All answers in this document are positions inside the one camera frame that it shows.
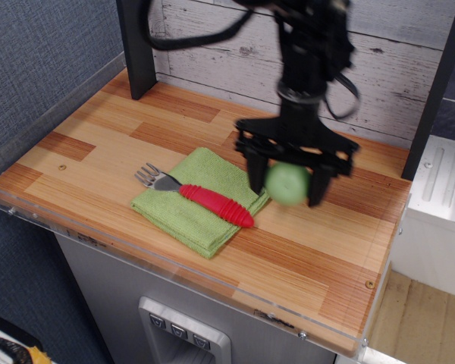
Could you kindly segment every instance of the green ball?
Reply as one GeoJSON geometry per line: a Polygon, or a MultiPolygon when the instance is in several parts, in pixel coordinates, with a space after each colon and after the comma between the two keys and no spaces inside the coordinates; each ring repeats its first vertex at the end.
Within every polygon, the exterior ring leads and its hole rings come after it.
{"type": "Polygon", "coordinates": [[[280,205],[294,206],[307,197],[311,174],[300,165],[279,162],[269,168],[265,189],[280,205]]]}

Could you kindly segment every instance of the gray fabric wall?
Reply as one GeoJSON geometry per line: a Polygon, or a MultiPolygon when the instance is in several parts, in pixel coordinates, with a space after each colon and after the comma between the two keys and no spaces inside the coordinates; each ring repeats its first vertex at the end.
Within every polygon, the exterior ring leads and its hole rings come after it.
{"type": "MultiPolygon", "coordinates": [[[[0,173],[123,67],[115,0],[0,0],[0,173]]],[[[104,363],[53,235],[0,211],[0,316],[54,361],[104,363]]]]}

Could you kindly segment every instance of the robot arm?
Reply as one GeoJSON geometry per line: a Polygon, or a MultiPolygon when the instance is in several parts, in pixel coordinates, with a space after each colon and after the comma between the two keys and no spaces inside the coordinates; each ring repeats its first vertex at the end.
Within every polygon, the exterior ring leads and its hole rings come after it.
{"type": "Polygon", "coordinates": [[[146,22],[145,40],[160,50],[212,44],[235,36],[254,8],[273,11],[284,64],[278,84],[280,114],[269,119],[239,120],[236,150],[246,158],[249,184],[256,193],[264,186],[269,159],[310,168],[312,183],[307,197],[309,206],[316,206],[323,200],[333,177],[350,175],[352,156],[359,148],[328,129],[319,118],[320,103],[326,102],[327,82],[339,80],[358,97],[356,87],[340,74],[350,66],[350,54],[354,50],[347,38],[349,0],[234,1],[249,10],[226,30],[208,36],[167,40],[150,36],[146,15],[150,1],[147,1],[146,13],[142,14],[146,22]]]}

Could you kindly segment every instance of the button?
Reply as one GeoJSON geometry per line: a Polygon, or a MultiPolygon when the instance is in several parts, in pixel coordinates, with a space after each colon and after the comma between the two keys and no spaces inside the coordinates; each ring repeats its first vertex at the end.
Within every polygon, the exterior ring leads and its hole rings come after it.
{"type": "Polygon", "coordinates": [[[155,315],[150,314],[150,321],[153,323],[157,328],[165,328],[165,321],[163,318],[159,318],[155,315]]]}
{"type": "Polygon", "coordinates": [[[211,344],[203,337],[194,334],[194,344],[206,350],[211,350],[211,344]]]}
{"type": "Polygon", "coordinates": [[[172,334],[174,334],[177,337],[180,337],[181,339],[187,340],[187,331],[185,331],[185,329],[174,324],[171,324],[171,329],[172,334]]]}

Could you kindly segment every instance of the white wood-panel wall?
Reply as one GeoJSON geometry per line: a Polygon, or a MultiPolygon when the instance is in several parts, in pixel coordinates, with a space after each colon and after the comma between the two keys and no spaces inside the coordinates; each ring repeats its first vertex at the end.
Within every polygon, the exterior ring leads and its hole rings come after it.
{"type": "MultiPolygon", "coordinates": [[[[178,38],[223,30],[242,15],[231,0],[155,0],[151,31],[178,38]]],[[[409,148],[425,107],[455,15],[455,0],[352,0],[353,67],[344,73],[358,86],[361,107],[344,123],[322,109],[339,131],[409,148]]],[[[278,32],[260,9],[238,35],[196,49],[157,52],[157,79],[222,99],[278,112],[281,74],[278,32]]],[[[331,84],[329,102],[343,111],[353,102],[331,84]]]]}

